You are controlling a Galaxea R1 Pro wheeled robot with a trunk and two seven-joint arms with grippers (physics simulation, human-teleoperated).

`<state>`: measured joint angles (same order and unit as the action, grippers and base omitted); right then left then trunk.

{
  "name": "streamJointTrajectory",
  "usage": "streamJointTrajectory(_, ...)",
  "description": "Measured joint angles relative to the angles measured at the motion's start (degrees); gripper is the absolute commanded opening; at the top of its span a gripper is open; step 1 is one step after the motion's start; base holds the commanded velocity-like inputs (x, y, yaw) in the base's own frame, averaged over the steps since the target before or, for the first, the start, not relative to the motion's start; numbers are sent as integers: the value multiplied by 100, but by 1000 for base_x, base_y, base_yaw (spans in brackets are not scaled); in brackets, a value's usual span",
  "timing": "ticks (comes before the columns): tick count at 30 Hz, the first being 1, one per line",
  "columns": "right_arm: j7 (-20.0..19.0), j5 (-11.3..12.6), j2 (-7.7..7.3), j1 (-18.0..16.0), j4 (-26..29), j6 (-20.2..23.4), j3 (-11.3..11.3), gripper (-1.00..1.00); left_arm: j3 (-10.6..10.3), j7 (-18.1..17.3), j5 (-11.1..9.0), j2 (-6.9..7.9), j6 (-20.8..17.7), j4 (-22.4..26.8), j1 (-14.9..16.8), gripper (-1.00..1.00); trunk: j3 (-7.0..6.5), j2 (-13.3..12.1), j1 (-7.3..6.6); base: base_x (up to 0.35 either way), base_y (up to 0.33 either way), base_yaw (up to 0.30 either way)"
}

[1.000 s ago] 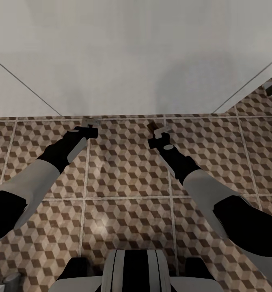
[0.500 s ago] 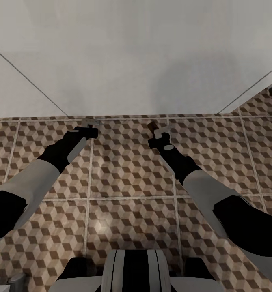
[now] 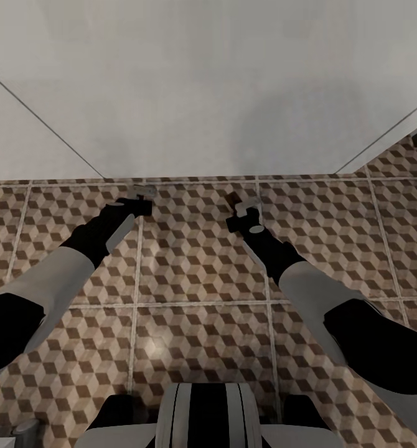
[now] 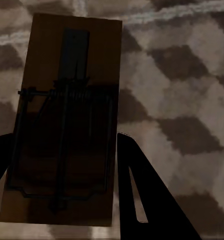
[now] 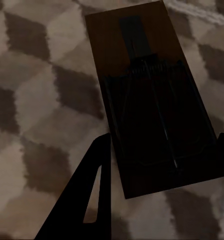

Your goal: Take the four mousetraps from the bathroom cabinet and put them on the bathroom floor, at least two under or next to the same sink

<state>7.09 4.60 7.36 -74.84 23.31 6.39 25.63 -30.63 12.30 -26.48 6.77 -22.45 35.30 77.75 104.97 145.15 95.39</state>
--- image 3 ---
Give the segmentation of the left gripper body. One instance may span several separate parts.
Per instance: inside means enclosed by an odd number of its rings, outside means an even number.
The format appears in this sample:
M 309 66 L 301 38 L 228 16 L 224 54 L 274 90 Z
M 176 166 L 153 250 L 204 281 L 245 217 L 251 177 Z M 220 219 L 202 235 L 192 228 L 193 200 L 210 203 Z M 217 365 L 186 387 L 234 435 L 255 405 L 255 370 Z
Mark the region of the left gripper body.
M 137 208 L 137 217 L 139 215 L 144 215 L 147 217 L 152 215 L 152 201 L 150 200 L 143 200 L 142 198 L 140 200 L 130 200 L 124 197 L 118 197 L 117 201 L 133 203 L 133 205 Z

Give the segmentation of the mousetrap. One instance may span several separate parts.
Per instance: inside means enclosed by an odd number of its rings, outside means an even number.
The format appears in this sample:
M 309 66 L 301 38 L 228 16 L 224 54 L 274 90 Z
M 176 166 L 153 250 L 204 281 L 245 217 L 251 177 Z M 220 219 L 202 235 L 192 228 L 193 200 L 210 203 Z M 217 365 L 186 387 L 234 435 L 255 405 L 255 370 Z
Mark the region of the mousetrap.
M 243 201 L 241 200 L 239 195 L 236 193 L 236 191 L 233 191 L 232 193 L 230 193 L 227 196 L 225 196 L 225 199 L 228 202 L 228 204 L 232 207 L 232 209 L 235 212 L 235 214 L 237 214 L 237 210 L 235 208 L 235 205 L 240 203 L 240 202 L 243 202 Z

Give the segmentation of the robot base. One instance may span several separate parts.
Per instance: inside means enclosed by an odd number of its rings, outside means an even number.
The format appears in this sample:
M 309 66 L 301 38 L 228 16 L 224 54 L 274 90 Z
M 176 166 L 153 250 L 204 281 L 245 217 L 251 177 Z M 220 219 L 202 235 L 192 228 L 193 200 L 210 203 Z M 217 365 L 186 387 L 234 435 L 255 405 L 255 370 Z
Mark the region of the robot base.
M 306 395 L 286 395 L 284 424 L 259 416 L 262 448 L 344 448 Z M 130 395 L 110 395 L 74 448 L 155 448 L 158 416 L 133 423 Z

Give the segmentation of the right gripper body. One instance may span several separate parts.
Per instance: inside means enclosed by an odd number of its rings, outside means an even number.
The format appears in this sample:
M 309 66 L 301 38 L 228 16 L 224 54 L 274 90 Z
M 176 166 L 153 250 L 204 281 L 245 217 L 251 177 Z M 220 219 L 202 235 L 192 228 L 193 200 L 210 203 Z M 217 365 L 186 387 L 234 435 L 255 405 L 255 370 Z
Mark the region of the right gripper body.
M 239 217 L 237 214 L 226 219 L 228 229 L 230 233 L 239 231 L 242 228 L 242 224 L 247 222 L 247 220 L 252 220 L 253 222 L 259 221 L 258 210 L 255 208 L 249 209 L 247 215 Z

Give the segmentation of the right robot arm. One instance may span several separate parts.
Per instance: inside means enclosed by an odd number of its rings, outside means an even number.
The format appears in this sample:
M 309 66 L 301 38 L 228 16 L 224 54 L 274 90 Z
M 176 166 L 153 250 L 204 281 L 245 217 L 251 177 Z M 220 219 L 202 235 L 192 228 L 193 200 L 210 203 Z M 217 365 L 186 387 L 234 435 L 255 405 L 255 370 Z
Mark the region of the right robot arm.
M 259 197 L 226 219 L 243 249 L 279 285 L 335 363 L 351 367 L 417 436 L 417 332 L 388 319 L 365 296 L 324 274 L 259 222 Z

